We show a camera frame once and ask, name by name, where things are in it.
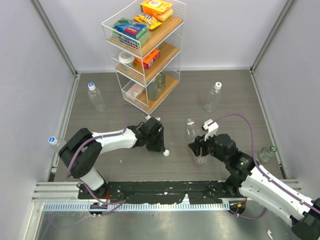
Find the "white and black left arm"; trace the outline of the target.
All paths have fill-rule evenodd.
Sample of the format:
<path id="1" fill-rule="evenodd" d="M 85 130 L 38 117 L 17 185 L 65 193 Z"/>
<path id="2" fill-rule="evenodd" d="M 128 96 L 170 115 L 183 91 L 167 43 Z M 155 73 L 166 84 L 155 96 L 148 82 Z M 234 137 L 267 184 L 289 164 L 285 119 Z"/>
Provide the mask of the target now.
<path id="1" fill-rule="evenodd" d="M 90 198 L 102 199 L 107 194 L 108 183 L 94 168 L 100 155 L 119 149 L 146 147 L 149 152 L 169 156 L 160 119 L 150 115 L 145 119 L 146 122 L 112 132 L 98 133 L 82 128 L 69 141 L 52 136 L 48 142 L 67 167 L 67 177 L 81 180 L 80 189 Z"/>

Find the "blue and white bottle cap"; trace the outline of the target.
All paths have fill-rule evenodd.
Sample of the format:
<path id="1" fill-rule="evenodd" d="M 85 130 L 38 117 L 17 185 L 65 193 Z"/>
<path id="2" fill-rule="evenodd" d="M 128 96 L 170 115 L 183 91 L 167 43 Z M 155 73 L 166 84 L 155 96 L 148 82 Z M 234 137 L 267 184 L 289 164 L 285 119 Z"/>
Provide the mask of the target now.
<path id="1" fill-rule="evenodd" d="M 94 91 L 94 90 L 96 89 L 95 84 L 94 84 L 93 82 L 89 83 L 89 84 L 88 84 L 88 89 L 89 89 L 90 91 Z"/>

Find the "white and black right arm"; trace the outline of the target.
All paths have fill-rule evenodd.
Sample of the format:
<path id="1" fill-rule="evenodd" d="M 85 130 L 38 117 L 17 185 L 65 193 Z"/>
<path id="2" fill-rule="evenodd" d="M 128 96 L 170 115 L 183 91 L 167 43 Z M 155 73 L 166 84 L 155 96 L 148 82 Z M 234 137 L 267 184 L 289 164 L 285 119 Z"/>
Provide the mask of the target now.
<path id="1" fill-rule="evenodd" d="M 320 200 L 294 190 L 238 150 L 228 134 L 197 136 L 188 144 L 195 156 L 212 156 L 230 173 L 226 193 L 254 200 L 284 220 L 301 240 L 320 238 Z"/>

